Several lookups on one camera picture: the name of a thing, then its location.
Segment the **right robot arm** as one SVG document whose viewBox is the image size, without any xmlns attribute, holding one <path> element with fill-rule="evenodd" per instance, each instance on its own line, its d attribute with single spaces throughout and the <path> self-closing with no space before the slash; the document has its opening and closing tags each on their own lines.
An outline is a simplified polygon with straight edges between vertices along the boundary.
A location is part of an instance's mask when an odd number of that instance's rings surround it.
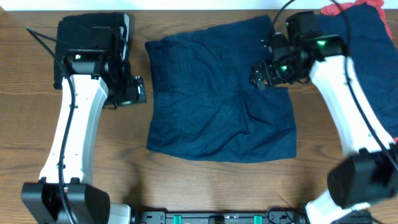
<svg viewBox="0 0 398 224">
<path fill-rule="evenodd" d="M 286 19 L 272 32 L 273 56 L 251 69 L 258 90 L 283 83 L 312 83 L 337 128 L 344 160 L 327 177 L 327 190 L 306 203 L 289 223 L 371 223 L 367 209 L 397 195 L 397 145 L 374 114 L 349 55 L 349 39 L 324 35 L 313 12 Z"/>
</svg>

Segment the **navy blue shorts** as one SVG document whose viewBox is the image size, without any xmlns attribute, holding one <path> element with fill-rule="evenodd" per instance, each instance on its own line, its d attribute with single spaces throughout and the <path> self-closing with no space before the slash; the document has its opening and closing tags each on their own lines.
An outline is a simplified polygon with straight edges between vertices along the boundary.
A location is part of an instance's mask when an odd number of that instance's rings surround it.
<svg viewBox="0 0 398 224">
<path fill-rule="evenodd" d="M 262 44 L 271 29 L 271 19 L 259 16 L 147 42 L 154 98 L 148 150 L 194 161 L 295 157 L 288 90 L 249 82 L 252 66 L 271 57 Z"/>
</svg>

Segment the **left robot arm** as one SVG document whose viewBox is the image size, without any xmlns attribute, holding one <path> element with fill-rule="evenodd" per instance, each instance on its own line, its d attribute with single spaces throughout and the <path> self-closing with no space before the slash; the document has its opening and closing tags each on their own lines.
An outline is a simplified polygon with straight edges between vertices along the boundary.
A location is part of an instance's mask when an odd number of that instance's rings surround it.
<svg viewBox="0 0 398 224">
<path fill-rule="evenodd" d="M 55 63 L 62 74 L 62 105 L 47 161 L 21 199 L 38 223 L 138 223 L 129 205 L 113 203 L 93 186 L 93 154 L 99 118 L 113 108 L 146 102 L 144 82 L 131 74 L 129 32 L 94 26 L 87 47 L 74 45 Z"/>
</svg>

